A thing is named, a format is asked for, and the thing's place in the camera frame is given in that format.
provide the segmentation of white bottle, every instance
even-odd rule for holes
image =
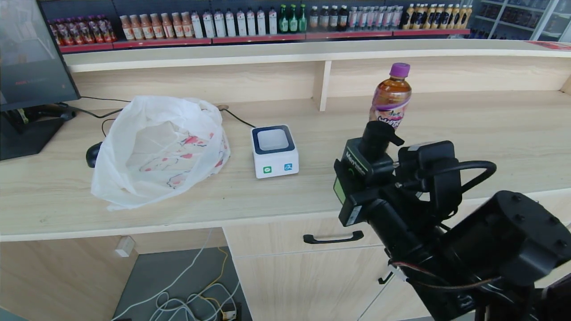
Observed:
[[[218,38],[226,37],[226,26],[224,25],[224,14],[220,9],[214,12],[214,25],[216,26],[216,36]]]
[[[236,25],[234,24],[234,14],[230,11],[230,8],[226,10],[226,29],[228,30],[228,37],[236,36]]]
[[[258,34],[266,35],[266,14],[264,13],[264,10],[262,10],[262,7],[258,7],[257,19],[258,19]]]
[[[204,38],[204,35],[202,34],[202,24],[200,23],[200,16],[198,15],[198,13],[196,13],[196,11],[193,11],[192,14],[190,15],[190,20],[192,20],[192,28],[194,29],[194,36],[197,39]]]
[[[245,37],[248,35],[248,31],[246,29],[246,15],[242,12],[242,9],[238,8],[238,12],[236,13],[236,20],[238,21],[238,34],[240,37]]]
[[[204,31],[206,32],[206,38],[214,38],[214,21],[212,21],[212,14],[210,11],[206,10],[202,15],[202,21],[204,21]]]
[[[248,35],[256,35],[256,15],[252,8],[248,8],[248,12],[246,12],[246,24],[248,25]]]
[[[278,13],[274,7],[270,8],[268,17],[270,18],[270,34],[278,34]]]

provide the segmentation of glass display case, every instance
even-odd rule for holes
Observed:
[[[571,0],[477,0],[470,38],[571,42]]]

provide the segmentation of black mechanical arm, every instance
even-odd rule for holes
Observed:
[[[388,264],[404,273],[436,321],[476,310],[477,320],[569,320],[571,274],[546,289],[534,282],[571,259],[571,233],[527,196],[499,191],[454,228],[462,194],[496,165],[459,162],[450,141],[402,147],[394,129],[369,122],[335,160],[334,191],[343,226],[368,222],[385,245]],[[482,168],[462,185],[460,171]],[[430,200],[420,200],[429,193]]]

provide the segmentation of computer monitor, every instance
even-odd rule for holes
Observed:
[[[36,0],[0,0],[0,64],[0,160],[37,154],[64,120],[23,109],[80,96]]]

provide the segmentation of monitor stand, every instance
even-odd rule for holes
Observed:
[[[0,161],[39,154],[67,119],[56,117],[20,124],[6,112],[0,113]]]

